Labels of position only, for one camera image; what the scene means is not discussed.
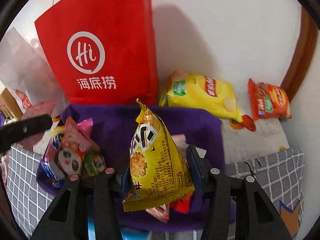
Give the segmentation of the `blue snack packet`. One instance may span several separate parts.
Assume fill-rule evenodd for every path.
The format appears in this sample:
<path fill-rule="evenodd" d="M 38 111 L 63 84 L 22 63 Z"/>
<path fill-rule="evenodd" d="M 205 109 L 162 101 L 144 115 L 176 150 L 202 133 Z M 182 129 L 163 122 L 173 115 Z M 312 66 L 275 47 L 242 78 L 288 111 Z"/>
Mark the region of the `blue snack packet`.
<path fill-rule="evenodd" d="M 66 181 L 66 173 L 58 160 L 61 142 L 65 135 L 65 126 L 57 126 L 50 136 L 46 153 L 40 164 L 55 189 L 61 189 Z"/>

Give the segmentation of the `small pink sachet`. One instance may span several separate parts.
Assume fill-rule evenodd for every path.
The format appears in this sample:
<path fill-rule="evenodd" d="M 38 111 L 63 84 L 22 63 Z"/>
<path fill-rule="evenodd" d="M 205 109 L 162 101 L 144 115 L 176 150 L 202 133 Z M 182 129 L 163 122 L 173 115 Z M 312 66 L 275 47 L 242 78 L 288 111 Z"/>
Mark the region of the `small pink sachet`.
<path fill-rule="evenodd" d="M 186 137 L 185 137 L 185 135 L 183 135 L 183 134 L 177 134 L 177 135 L 172 135 L 171 137 L 172 137 L 174 143 L 176 144 L 178 150 L 179 150 L 179 151 L 181 152 L 181 154 L 183 155 L 183 157 L 184 157 L 185 159 L 187 159 L 186 152 L 187 152 L 187 147 L 189 146 L 189 144 L 186 143 Z M 206 155 L 206 153 L 207 153 L 207 151 L 204 150 L 204 149 L 202 149 L 202 148 L 199 148 L 199 147 L 195 147 L 195 148 L 196 148 L 199 156 L 200 156 L 201 158 L 204 158 L 205 155 Z"/>

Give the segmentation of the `white plastic Miniso bag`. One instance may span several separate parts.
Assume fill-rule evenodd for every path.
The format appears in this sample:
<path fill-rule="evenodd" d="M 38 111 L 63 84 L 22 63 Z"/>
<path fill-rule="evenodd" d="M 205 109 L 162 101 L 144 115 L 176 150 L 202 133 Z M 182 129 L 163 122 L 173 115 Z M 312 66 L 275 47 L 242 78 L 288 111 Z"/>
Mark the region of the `white plastic Miniso bag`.
<path fill-rule="evenodd" d="M 40 47 L 32 47 L 15 28 L 1 40 L 1 82 L 21 111 L 45 100 L 54 100 L 52 117 L 59 116 L 68 100 Z"/>

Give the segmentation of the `red white snack packet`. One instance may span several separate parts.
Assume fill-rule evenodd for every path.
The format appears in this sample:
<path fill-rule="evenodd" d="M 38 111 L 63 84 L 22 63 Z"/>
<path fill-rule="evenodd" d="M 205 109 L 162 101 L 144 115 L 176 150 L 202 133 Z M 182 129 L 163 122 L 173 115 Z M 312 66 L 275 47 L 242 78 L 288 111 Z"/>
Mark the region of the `red white snack packet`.
<path fill-rule="evenodd" d="M 146 209 L 146 212 L 157 220 L 167 223 L 170 217 L 170 206 L 168 204 L 164 204 L 158 207 Z"/>

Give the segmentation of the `wooden bedside cabinet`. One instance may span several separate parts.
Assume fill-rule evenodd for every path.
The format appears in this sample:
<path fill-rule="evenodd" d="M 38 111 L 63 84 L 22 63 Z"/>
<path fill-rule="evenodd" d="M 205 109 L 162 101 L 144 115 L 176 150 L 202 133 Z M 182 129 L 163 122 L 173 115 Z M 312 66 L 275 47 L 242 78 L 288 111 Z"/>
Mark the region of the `wooden bedside cabinet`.
<path fill-rule="evenodd" d="M 21 120 L 23 113 L 7 88 L 1 90 L 0 109 L 6 118 Z"/>

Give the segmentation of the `wooden door frame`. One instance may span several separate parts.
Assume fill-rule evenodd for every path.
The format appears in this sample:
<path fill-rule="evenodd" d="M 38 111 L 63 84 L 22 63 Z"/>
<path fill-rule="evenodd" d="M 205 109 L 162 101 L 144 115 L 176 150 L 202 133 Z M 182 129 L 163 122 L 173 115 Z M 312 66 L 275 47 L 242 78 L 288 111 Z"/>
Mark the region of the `wooden door frame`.
<path fill-rule="evenodd" d="M 293 100 L 310 68 L 315 53 L 318 28 L 309 13 L 302 7 L 300 33 L 291 64 L 281 83 L 289 98 Z"/>

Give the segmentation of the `orange chips bag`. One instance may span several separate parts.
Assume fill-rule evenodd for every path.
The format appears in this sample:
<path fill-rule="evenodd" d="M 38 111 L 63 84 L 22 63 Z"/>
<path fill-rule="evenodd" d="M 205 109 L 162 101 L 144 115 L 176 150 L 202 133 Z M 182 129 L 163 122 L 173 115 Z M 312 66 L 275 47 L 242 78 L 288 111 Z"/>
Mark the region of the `orange chips bag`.
<path fill-rule="evenodd" d="M 292 118 L 289 98 L 281 87 L 249 79 L 247 88 L 253 120 Z"/>

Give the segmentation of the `red paper shopping bag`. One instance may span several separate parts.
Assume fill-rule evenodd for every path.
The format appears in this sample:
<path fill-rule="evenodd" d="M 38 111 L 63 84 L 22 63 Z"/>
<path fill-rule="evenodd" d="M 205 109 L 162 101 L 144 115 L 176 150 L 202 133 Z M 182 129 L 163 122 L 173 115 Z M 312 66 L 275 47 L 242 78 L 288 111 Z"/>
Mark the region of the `red paper shopping bag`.
<path fill-rule="evenodd" d="M 154 105 L 151 0 L 60 0 L 36 21 L 48 63 L 73 104 Z"/>

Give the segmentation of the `yellow triangular snack packet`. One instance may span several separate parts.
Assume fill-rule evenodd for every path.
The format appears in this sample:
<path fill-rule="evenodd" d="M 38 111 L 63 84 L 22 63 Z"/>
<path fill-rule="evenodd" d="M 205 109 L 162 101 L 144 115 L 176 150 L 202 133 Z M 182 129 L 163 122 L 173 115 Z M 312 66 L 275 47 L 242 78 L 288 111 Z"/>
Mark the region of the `yellow triangular snack packet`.
<path fill-rule="evenodd" d="M 130 145 L 131 187 L 123 199 L 126 212 L 169 204 L 195 190 L 188 164 L 162 119 L 139 106 Z"/>

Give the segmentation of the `green snack packet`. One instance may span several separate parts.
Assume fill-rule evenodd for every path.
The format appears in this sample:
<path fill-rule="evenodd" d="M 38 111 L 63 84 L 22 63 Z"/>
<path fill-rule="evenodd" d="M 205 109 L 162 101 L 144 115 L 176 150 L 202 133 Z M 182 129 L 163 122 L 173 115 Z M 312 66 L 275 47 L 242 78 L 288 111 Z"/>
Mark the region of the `green snack packet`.
<path fill-rule="evenodd" d="M 89 152 L 85 154 L 81 170 L 83 178 L 96 176 L 105 169 L 105 159 L 98 152 Z"/>

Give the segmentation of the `purple towel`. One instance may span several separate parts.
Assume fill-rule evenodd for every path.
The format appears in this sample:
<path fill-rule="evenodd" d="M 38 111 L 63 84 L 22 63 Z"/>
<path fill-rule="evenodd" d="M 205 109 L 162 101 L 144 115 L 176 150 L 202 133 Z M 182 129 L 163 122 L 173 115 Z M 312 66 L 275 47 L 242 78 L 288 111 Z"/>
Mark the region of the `purple towel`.
<path fill-rule="evenodd" d="M 225 171 L 221 121 L 201 109 L 157 107 L 151 111 L 158 115 L 171 135 L 183 134 L 186 142 L 206 150 L 205 158 L 212 167 Z M 136 131 L 139 106 L 69 105 L 62 113 L 63 122 L 70 116 L 77 123 L 91 118 L 91 139 L 100 147 L 107 167 L 117 165 L 129 156 L 129 147 Z M 199 230 L 204 227 L 208 201 L 195 194 L 187 214 L 170 212 L 167 223 L 160 222 L 146 211 L 124 212 L 121 200 L 115 201 L 120 226 L 152 231 Z"/>

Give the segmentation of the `pink snack packet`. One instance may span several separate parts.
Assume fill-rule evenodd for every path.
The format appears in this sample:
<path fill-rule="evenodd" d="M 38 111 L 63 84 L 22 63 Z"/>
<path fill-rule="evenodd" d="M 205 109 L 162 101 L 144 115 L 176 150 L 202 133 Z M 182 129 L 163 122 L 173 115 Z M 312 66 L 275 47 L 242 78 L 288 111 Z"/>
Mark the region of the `pink snack packet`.
<path fill-rule="evenodd" d="M 99 152 L 100 147 L 91 139 L 93 119 L 85 119 L 76 123 L 71 116 L 66 119 L 65 135 L 62 139 L 62 148 L 69 149 L 81 158 L 89 152 Z"/>

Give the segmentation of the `panda face snack packet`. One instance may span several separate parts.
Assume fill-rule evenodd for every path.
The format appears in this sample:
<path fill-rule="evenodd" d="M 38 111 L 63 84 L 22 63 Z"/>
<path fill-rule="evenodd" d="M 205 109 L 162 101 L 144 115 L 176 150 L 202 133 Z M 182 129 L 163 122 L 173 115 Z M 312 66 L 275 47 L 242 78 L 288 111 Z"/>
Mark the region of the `panda face snack packet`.
<path fill-rule="evenodd" d="M 70 176 L 80 175 L 82 167 L 82 159 L 80 155 L 69 148 L 58 150 L 53 160 L 49 162 L 52 172 L 57 178 L 67 180 Z"/>

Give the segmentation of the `yellow chips bag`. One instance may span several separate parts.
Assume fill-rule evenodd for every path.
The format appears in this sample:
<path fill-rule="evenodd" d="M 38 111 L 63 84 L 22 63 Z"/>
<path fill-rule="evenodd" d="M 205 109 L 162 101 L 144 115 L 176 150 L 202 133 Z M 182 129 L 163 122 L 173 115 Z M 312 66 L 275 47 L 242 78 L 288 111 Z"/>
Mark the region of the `yellow chips bag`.
<path fill-rule="evenodd" d="M 231 83 L 179 70 L 170 75 L 159 105 L 204 109 L 218 118 L 242 122 Z"/>

